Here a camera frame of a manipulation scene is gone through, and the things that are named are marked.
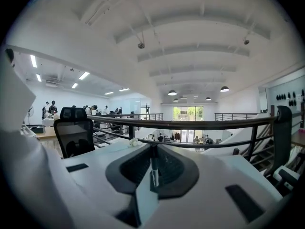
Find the black standing fan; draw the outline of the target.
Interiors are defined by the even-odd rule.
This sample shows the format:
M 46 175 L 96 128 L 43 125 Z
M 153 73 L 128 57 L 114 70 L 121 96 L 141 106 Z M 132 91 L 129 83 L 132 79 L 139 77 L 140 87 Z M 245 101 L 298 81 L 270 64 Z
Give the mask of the black standing fan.
M 27 124 L 27 125 L 30 125 L 30 124 L 31 124 L 31 123 L 30 123 L 30 118 L 31 118 L 33 115 L 34 115 L 34 107 L 31 106 L 31 107 L 28 109 L 27 115 L 26 115 L 26 119 L 27 119 L 26 124 Z

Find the black mesh office chair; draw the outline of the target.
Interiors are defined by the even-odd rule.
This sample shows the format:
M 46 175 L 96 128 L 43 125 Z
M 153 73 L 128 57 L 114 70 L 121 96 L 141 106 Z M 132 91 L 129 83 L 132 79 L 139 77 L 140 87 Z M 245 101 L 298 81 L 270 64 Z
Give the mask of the black mesh office chair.
M 95 150 L 93 122 L 83 108 L 62 108 L 53 127 L 64 159 Z

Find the group of black wall items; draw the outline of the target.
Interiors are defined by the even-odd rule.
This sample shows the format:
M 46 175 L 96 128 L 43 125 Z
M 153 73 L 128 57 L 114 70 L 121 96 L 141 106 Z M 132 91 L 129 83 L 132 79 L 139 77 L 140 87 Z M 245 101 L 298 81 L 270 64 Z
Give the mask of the group of black wall items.
M 302 89 L 300 94 L 296 94 L 295 92 L 292 92 L 292 94 L 289 92 L 287 94 L 278 94 L 276 95 L 276 100 L 285 100 L 288 102 L 289 107 L 298 107 L 302 103 L 305 103 L 305 91 Z

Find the light wooden desk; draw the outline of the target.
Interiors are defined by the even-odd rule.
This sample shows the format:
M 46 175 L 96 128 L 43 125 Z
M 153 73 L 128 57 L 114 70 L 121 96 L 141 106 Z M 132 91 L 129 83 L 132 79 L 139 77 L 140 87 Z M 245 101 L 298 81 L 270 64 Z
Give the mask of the light wooden desk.
M 55 139 L 55 138 L 57 138 L 53 126 L 46 126 L 46 127 L 44 128 L 44 132 L 43 132 L 43 133 L 36 134 L 36 137 L 37 137 L 39 140 L 49 140 L 49 139 Z

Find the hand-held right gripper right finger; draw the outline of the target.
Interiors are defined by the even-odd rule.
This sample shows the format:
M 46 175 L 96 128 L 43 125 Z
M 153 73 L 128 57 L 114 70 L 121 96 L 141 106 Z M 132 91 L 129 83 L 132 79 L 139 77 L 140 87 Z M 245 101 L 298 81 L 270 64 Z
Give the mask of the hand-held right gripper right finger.
M 243 229 L 248 223 L 225 189 L 230 185 L 239 185 L 264 211 L 283 198 L 241 155 L 171 150 L 196 163 L 199 179 L 184 196 L 161 200 L 142 229 Z

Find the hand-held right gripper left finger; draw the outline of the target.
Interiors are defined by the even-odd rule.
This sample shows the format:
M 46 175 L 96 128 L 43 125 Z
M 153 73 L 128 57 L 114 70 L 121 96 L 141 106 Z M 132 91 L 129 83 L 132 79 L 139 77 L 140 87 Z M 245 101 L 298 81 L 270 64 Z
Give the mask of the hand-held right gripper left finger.
M 151 168 L 131 194 L 120 191 L 126 181 L 110 182 L 106 171 L 120 158 L 130 159 L 144 145 L 114 144 L 80 156 L 61 159 L 48 149 L 48 162 L 54 185 L 76 229 L 148 229 L 158 209 L 158 197 L 150 191 Z

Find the row of ceiling light panels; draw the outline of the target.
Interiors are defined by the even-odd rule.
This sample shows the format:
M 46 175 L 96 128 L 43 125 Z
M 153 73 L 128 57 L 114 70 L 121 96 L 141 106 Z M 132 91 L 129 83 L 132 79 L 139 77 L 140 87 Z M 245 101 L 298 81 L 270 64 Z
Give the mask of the row of ceiling light panels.
M 23 66 L 26 80 L 44 83 L 47 87 L 73 90 L 81 93 L 111 98 L 126 94 L 129 88 L 100 78 L 92 73 L 75 67 L 33 55 L 25 55 L 27 62 Z

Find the curved black metal railing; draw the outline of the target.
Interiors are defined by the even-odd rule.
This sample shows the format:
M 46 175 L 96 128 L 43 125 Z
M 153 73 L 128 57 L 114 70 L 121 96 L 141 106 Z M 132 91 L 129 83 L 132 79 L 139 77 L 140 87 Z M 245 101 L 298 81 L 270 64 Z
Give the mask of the curved black metal railing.
M 263 141 L 265 139 L 270 138 L 271 136 L 258 137 L 257 131 L 258 127 L 265 125 L 266 127 L 272 126 L 274 124 L 276 117 L 264 117 L 257 119 L 247 119 L 247 120 L 231 120 L 231 121 L 156 121 L 156 120 L 136 120 L 134 118 L 113 118 L 113 117 L 102 117 L 90 115 L 89 118 L 91 120 L 97 121 L 99 123 L 111 123 L 116 125 L 125 125 L 129 128 L 129 136 L 123 136 L 121 134 L 116 134 L 112 132 L 108 132 L 104 129 L 99 129 L 99 131 L 104 132 L 106 134 L 110 134 L 122 139 L 133 139 L 135 137 L 135 127 L 143 127 L 150 129 L 168 129 L 168 130 L 203 130 L 203 131 L 215 131 L 215 130 L 229 130 L 229 129 L 243 129 L 243 128 L 251 128 L 251 136 L 250 138 L 231 142 L 224 144 L 212 144 L 212 145 L 189 145 L 189 144 L 173 144 L 168 143 L 169 146 L 176 146 L 180 148 L 227 148 L 227 147 L 238 147 L 247 145 L 248 147 L 248 155 L 246 157 L 249 159 L 254 155 L 254 147 L 255 144 Z

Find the straight black balcony railing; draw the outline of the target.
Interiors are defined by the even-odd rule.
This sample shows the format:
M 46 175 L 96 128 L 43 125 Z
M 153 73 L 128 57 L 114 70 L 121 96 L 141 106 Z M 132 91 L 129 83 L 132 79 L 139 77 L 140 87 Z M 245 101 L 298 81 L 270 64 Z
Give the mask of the straight black balcony railing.
M 105 118 L 122 118 L 122 119 L 135 119 L 135 120 L 149 120 L 149 121 L 162 121 L 163 113 L 146 113 L 146 114 L 105 114 L 105 115 L 96 115 L 96 117 L 105 117 Z
M 215 121 L 233 121 L 253 119 L 258 113 L 215 113 Z

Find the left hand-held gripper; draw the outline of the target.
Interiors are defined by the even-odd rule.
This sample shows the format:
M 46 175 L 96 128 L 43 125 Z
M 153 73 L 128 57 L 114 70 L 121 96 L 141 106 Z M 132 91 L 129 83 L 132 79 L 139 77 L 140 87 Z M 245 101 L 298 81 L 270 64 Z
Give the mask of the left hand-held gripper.
M 21 134 L 34 94 L 0 52 L 0 181 L 13 228 L 64 229 L 64 204 L 53 183 L 46 150 Z

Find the dark staircase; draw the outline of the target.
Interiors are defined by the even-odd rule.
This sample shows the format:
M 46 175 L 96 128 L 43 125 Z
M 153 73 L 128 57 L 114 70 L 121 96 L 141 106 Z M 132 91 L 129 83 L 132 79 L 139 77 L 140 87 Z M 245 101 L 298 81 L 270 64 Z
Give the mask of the dark staircase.
M 266 171 L 272 164 L 275 156 L 274 140 L 271 138 L 266 145 L 258 151 L 259 154 L 251 157 L 250 163 L 259 172 Z

